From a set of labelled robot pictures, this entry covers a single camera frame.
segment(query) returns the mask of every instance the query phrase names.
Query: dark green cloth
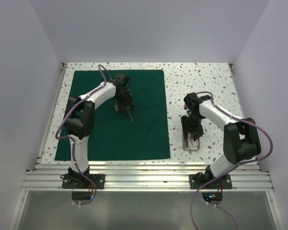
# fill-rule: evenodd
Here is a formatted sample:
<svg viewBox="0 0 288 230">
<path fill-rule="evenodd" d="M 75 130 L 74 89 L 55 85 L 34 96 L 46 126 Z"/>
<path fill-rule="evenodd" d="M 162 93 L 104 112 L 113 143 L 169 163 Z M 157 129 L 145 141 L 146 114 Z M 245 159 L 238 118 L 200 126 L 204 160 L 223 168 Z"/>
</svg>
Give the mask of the dark green cloth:
<svg viewBox="0 0 288 230">
<path fill-rule="evenodd" d="M 131 78 L 134 101 L 127 113 L 117 113 L 112 99 L 96 109 L 95 126 L 88 141 L 89 161 L 155 160 L 170 157 L 167 107 L 162 70 L 110 71 L 113 77 L 125 73 Z M 75 71 L 70 96 L 91 91 L 102 82 L 99 71 Z M 60 140 L 55 160 L 70 161 L 70 144 Z"/>
</svg>

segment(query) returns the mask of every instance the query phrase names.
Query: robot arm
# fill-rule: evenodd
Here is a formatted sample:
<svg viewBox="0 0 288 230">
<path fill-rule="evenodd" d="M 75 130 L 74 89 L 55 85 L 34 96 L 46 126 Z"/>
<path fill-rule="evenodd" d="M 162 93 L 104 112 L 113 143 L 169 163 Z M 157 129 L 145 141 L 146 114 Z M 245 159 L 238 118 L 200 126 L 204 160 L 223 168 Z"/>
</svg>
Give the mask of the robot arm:
<svg viewBox="0 0 288 230">
<path fill-rule="evenodd" d="M 77 188 L 87 186 L 87 183 L 78 171 L 75 162 L 77 163 L 79 170 L 85 176 L 88 176 L 89 163 L 87 158 L 87 144 L 89 135 L 92 133 L 94 128 L 95 110 L 103 102 L 113 98 L 117 112 L 122 112 L 124 109 L 127 109 L 129 115 L 131 115 L 130 108 L 133 108 L 134 104 L 131 93 L 127 88 L 127 85 L 130 85 L 130 81 L 131 80 L 127 75 L 118 74 L 116 78 L 107 80 L 105 85 L 104 83 L 101 83 L 100 86 L 86 94 L 83 94 L 77 98 L 72 96 L 68 98 L 65 116 L 76 103 L 86 98 L 85 101 L 74 109 L 64 124 L 68 136 L 71 137 L 70 142 L 72 157 L 68 174 L 62 176 L 62 179 L 71 184 L 71 186 L 75 184 L 78 185 Z"/>
<path fill-rule="evenodd" d="M 196 93 L 189 93 L 184 101 L 190 111 L 189 116 L 181 117 L 184 142 L 187 146 L 190 134 L 193 141 L 199 140 L 204 134 L 201 125 L 202 119 L 211 120 L 224 132 L 224 153 L 206 168 L 203 175 L 196 178 L 199 184 L 204 184 L 224 174 L 241 161 L 251 159 L 261 152 L 257 129 L 224 115 L 213 105 L 209 95 L 198 97 Z M 245 120 L 255 123 L 251 118 Z"/>
</svg>

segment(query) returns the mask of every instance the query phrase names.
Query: speckled white surface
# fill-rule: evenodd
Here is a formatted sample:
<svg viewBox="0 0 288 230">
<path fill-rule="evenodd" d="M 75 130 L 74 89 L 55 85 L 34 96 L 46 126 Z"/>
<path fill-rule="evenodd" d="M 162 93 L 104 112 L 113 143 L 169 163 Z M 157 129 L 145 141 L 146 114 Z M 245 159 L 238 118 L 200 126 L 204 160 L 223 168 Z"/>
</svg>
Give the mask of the speckled white surface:
<svg viewBox="0 0 288 230">
<path fill-rule="evenodd" d="M 242 116 L 232 76 L 227 63 L 69 63 L 64 75 L 59 98 L 43 150 L 42 164 L 67 164 L 55 161 L 58 141 L 54 134 L 65 112 L 73 74 L 77 70 L 107 69 L 162 69 L 166 86 L 170 159 L 154 161 L 94 161 L 94 164 L 211 164 L 223 151 L 223 132 L 208 119 L 202 121 L 204 136 L 198 152 L 183 151 L 180 117 L 186 114 L 183 98 L 190 92 L 211 91 L 215 101 L 233 114 Z"/>
</svg>

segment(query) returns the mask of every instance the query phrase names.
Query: cable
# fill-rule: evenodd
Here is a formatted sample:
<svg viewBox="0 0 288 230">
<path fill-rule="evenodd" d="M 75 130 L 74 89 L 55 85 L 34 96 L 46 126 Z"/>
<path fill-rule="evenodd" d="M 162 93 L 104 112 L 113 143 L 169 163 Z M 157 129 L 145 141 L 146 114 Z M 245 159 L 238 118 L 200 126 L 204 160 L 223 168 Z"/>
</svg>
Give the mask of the cable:
<svg viewBox="0 0 288 230">
<path fill-rule="evenodd" d="M 58 139 L 58 140 L 62 140 L 62 139 L 70 139 L 72 140 L 72 149 L 71 149 L 71 152 L 72 152 L 72 161 L 74 161 L 74 164 L 79 172 L 79 174 L 84 177 L 91 185 L 94 186 L 94 195 L 91 197 L 91 199 L 89 201 L 86 201 L 84 203 L 82 202 L 79 202 L 78 205 L 86 205 L 86 204 L 89 204 L 96 196 L 97 194 L 97 189 L 96 189 L 96 184 L 90 179 L 88 178 L 87 176 L 85 176 L 83 174 L 83 172 L 80 170 L 77 162 L 76 162 L 76 159 L 75 159 L 75 139 L 73 137 L 70 137 L 70 136 L 64 136 L 64 137 L 59 137 L 59 134 L 63 128 L 63 126 L 65 125 L 65 122 L 67 121 L 67 119 L 71 116 L 71 114 L 73 113 L 73 111 L 78 107 L 78 105 L 80 105 L 81 103 L 83 103 L 84 101 L 86 101 L 90 96 L 92 96 L 94 93 L 96 93 L 97 91 L 101 90 L 102 88 L 105 87 L 106 83 L 107 83 L 107 78 L 105 77 L 104 73 L 103 73 L 103 70 L 101 68 L 103 68 L 104 70 L 106 70 L 108 72 L 108 70 L 103 67 L 102 65 L 98 65 L 98 68 L 99 68 L 99 71 L 103 77 L 103 80 L 104 80 L 104 84 L 98 88 L 96 88 L 95 90 L 93 90 L 91 93 L 89 93 L 88 96 L 86 96 L 85 98 L 83 98 L 82 100 L 80 100 L 79 102 L 77 102 L 71 109 L 70 111 L 67 113 L 67 115 L 63 118 L 58 130 L 56 131 L 56 135 L 55 135 L 55 138 Z"/>
<path fill-rule="evenodd" d="M 257 124 L 254 124 L 254 123 L 252 123 L 252 122 L 248 122 L 248 121 L 246 121 L 246 120 L 243 120 L 243 119 L 237 118 L 237 117 L 235 117 L 235 116 L 232 116 L 231 114 L 229 114 L 229 113 L 227 113 L 226 111 L 224 111 L 223 109 L 221 109 L 218 105 L 215 104 L 215 101 L 214 101 L 214 98 L 213 98 L 213 94 L 212 94 L 211 92 L 202 91 L 202 92 L 198 92 L 197 94 L 200 94 L 200 93 L 207 93 L 207 94 L 209 94 L 209 95 L 211 96 L 211 103 L 212 103 L 212 105 L 213 105 L 215 108 L 217 108 L 217 110 L 219 110 L 220 112 L 222 112 L 223 114 L 225 114 L 226 116 L 229 116 L 229 117 L 232 118 L 233 120 L 246 123 L 246 124 L 248 124 L 248 125 L 250 125 L 250 126 L 253 126 L 253 127 L 255 127 L 256 129 L 259 129 L 260 131 L 262 131 L 263 134 L 265 134 L 265 136 L 266 136 L 266 137 L 268 138 L 268 140 L 269 140 L 270 150 L 269 150 L 268 153 L 267 153 L 265 156 L 263 156 L 263 157 L 260 157 L 260 158 L 255 159 L 255 160 L 250 160 L 250 161 L 241 162 L 241 163 L 235 165 L 232 169 L 230 169 L 230 170 L 228 170 L 227 172 L 225 172 L 225 173 L 223 173 L 223 174 L 215 177 L 214 179 L 208 181 L 207 183 L 203 184 L 202 186 L 200 186 L 200 187 L 195 191 L 195 193 L 194 193 L 194 195 L 193 195 L 193 197 L 192 197 L 192 199 L 191 199 L 191 203 L 190 203 L 190 215 L 191 215 L 192 223 L 193 223 L 194 227 L 195 227 L 197 230 L 199 230 L 199 228 L 198 228 L 198 226 L 197 226 L 197 224 L 196 224 L 196 222 L 195 222 L 195 220 L 194 220 L 194 217 L 193 217 L 192 206 L 193 206 L 193 203 L 194 203 L 194 199 L 195 199 L 196 195 L 199 193 L 199 191 L 200 191 L 201 189 L 203 189 L 204 187 L 206 187 L 207 185 L 211 184 L 212 182 L 214 182 L 214 181 L 220 179 L 221 177 L 229 174 L 230 172 L 232 172 L 233 170 L 235 170 L 236 168 L 238 168 L 240 165 L 244 165 L 244 164 L 252 163 L 252 162 L 256 162 L 256 161 L 262 161 L 262 160 L 266 159 L 267 157 L 269 157 L 269 156 L 271 155 L 271 153 L 272 153 L 272 151 L 273 151 L 273 141 L 272 141 L 270 135 L 269 135 L 263 128 L 261 128 L 260 126 L 258 126 Z M 230 214 L 230 213 L 229 213 L 227 210 L 225 210 L 224 208 L 222 208 L 222 207 L 219 207 L 219 208 L 230 215 L 230 217 L 233 219 L 233 221 L 234 221 L 234 223 L 235 223 L 236 229 L 238 229 L 237 221 L 236 221 L 236 219 L 233 217 L 233 215 Z"/>
</svg>

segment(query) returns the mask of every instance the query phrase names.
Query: metal stick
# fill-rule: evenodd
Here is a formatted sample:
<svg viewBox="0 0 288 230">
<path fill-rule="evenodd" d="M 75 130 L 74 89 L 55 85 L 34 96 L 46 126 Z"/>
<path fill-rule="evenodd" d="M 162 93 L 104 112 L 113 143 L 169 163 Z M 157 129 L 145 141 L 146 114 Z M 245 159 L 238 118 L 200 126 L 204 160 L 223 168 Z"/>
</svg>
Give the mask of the metal stick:
<svg viewBox="0 0 288 230">
<path fill-rule="evenodd" d="M 126 109 L 127 109 L 128 114 L 129 114 L 129 117 L 130 117 L 130 119 L 131 119 L 131 121 L 132 121 L 132 123 L 133 123 L 133 118 L 132 118 L 132 116 L 131 116 L 130 108 L 128 107 L 128 108 L 126 108 Z"/>
</svg>

